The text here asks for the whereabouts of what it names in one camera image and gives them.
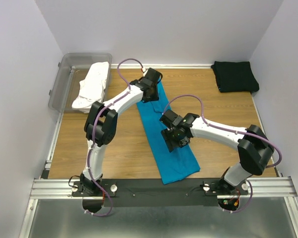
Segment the blue t shirt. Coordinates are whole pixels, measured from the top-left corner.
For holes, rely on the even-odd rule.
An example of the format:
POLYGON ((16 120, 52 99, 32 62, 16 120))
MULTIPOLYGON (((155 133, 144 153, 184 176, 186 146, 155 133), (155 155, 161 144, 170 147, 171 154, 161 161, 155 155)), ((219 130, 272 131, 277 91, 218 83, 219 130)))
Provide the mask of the blue t shirt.
POLYGON ((163 184, 185 179, 200 171, 200 166, 189 145, 170 151, 174 136, 160 121, 165 106, 169 103, 162 83, 157 86, 159 100, 139 102, 137 108, 163 184))

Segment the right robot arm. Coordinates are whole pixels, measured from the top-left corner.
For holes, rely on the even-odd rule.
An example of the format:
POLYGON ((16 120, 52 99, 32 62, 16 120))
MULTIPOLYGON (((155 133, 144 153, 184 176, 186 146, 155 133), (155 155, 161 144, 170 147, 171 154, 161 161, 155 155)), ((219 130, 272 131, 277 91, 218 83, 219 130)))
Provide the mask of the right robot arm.
POLYGON ((239 162, 229 167, 214 185, 216 192, 232 193, 247 178, 260 176, 268 167, 275 149, 260 127, 248 128, 228 126, 188 113, 182 117, 167 110, 160 117, 165 125, 161 135, 169 152, 190 143, 191 138, 204 138, 236 150, 239 162))

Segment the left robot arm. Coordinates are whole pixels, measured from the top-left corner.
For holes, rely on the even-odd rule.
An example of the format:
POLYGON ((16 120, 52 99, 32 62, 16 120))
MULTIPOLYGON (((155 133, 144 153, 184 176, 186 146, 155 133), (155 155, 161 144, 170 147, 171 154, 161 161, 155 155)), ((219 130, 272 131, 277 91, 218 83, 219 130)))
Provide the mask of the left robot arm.
POLYGON ((94 196, 101 190, 99 181, 105 150, 116 134, 119 115, 138 102, 158 101, 158 84, 162 78, 160 72, 149 68, 140 79, 127 83, 127 88, 111 100, 92 104, 84 125, 88 151, 80 175, 80 183, 88 195, 94 196))

